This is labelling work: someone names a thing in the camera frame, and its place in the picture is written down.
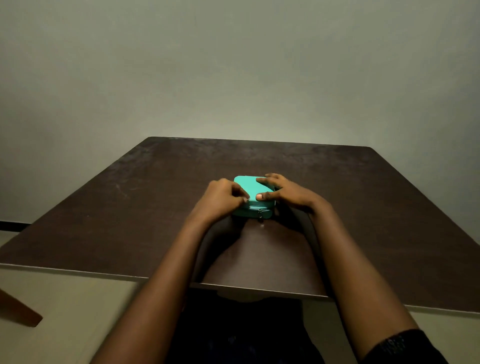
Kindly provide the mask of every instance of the shirt sleeve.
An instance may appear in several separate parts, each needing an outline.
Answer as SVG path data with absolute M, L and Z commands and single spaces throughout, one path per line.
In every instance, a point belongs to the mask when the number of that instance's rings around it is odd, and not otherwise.
M 435 349 L 422 330 L 400 332 L 377 344 L 361 361 L 362 364 L 377 363 L 431 363 L 448 364 Z

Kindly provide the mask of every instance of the wall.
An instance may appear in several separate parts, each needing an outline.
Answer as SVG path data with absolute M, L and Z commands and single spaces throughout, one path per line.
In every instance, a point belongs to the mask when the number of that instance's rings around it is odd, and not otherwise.
M 0 3 L 0 220 L 151 135 L 368 145 L 480 241 L 479 1 Z

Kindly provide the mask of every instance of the wooden chair leg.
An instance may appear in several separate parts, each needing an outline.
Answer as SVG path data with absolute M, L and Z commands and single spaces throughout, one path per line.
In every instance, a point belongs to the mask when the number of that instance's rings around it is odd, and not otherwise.
M 7 292 L 0 290 L 0 317 L 34 328 L 42 316 Z

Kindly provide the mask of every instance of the person's left arm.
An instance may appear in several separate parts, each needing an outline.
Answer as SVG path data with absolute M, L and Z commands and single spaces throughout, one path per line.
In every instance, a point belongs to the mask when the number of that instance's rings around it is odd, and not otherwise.
M 161 363 L 167 356 L 202 238 L 248 200 L 227 179 L 211 181 L 153 276 L 98 350 L 93 364 Z

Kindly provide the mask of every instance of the table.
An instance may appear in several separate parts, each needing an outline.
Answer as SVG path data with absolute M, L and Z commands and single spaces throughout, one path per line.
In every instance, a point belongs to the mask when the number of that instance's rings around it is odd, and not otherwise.
M 209 181 L 276 172 L 332 203 L 404 304 L 480 312 L 480 246 L 369 147 L 149 137 L 0 248 L 0 265 L 149 277 Z M 304 236 L 250 219 L 202 283 L 322 298 Z

